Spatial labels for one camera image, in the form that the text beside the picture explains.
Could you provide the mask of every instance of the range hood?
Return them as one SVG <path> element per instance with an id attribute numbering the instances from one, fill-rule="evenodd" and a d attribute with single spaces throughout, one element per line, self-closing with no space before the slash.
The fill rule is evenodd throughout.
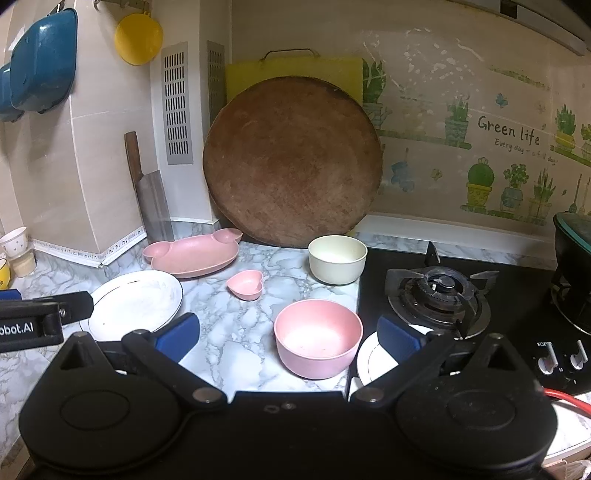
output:
<path id="1" fill-rule="evenodd" d="M 509 18 L 577 55 L 591 51 L 589 0 L 451 0 Z"/>

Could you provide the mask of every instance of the pink bear-shaped plate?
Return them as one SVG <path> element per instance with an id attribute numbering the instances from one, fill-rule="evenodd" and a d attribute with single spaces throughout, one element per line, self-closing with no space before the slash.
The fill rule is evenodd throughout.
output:
<path id="1" fill-rule="evenodd" d="M 154 270 L 177 278 L 208 275 L 229 265 L 238 256 L 242 232 L 224 228 L 210 235 L 196 235 L 174 242 L 156 242 L 144 248 L 143 255 Z"/>

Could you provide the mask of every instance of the yellow cutting board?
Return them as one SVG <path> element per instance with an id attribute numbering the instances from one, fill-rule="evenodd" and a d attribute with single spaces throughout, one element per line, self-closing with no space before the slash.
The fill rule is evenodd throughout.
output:
<path id="1" fill-rule="evenodd" d="M 276 77 L 314 77 L 347 92 L 363 102 L 363 60 L 361 57 L 325 58 L 315 56 L 276 57 L 226 66 L 228 102 L 252 85 Z"/>

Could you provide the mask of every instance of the kitchen counter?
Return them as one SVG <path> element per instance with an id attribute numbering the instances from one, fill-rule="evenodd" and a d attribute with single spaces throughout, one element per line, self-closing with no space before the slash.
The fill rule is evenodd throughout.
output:
<path id="1" fill-rule="evenodd" d="M 402 251 L 426 250 L 426 242 L 380 235 L 360 235 L 370 247 Z M 11 287 L 24 298 L 35 298 L 77 290 L 94 291 L 118 275 L 150 266 L 141 256 L 144 242 L 103 269 L 72 264 L 37 253 L 38 265 L 28 277 L 16 279 Z M 553 262 L 520 258 L 498 252 L 437 244 L 444 256 L 476 258 L 503 263 L 523 263 L 538 268 L 555 268 Z M 235 273 L 256 269 L 264 273 L 264 290 L 254 302 L 240 301 L 226 289 Z M 277 355 L 272 334 L 275 316 L 288 304 L 302 299 L 334 300 L 356 309 L 358 282 L 332 287 L 316 281 L 309 272 L 305 249 L 265 247 L 242 242 L 236 261 L 228 268 L 197 280 L 183 281 L 183 304 L 179 314 L 195 312 L 201 323 L 198 344 L 181 365 L 221 388 L 231 399 L 237 390 L 318 391 L 344 390 L 346 372 L 328 380 L 310 381 L 291 374 Z M 66 336 L 79 330 L 64 328 Z M 24 400 L 47 367 L 58 346 L 0 354 L 0 458 L 4 458 L 18 437 L 17 415 Z M 591 401 L 591 394 L 581 396 Z M 555 404 L 558 432 L 548 454 L 577 449 L 591 442 L 591 419 Z"/>

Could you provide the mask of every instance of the stove knob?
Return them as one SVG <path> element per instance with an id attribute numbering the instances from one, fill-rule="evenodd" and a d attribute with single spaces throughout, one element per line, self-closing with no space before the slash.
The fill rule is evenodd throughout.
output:
<path id="1" fill-rule="evenodd" d="M 552 342 L 546 343 L 546 348 L 548 349 L 548 356 L 543 356 L 538 360 L 538 367 L 544 375 L 552 375 L 554 368 L 558 366 L 558 360 Z"/>
<path id="2" fill-rule="evenodd" d="M 587 352 L 585 351 L 581 340 L 577 340 L 577 347 L 579 348 L 579 351 L 570 356 L 570 363 L 573 364 L 575 369 L 581 370 L 589 358 L 587 357 Z"/>

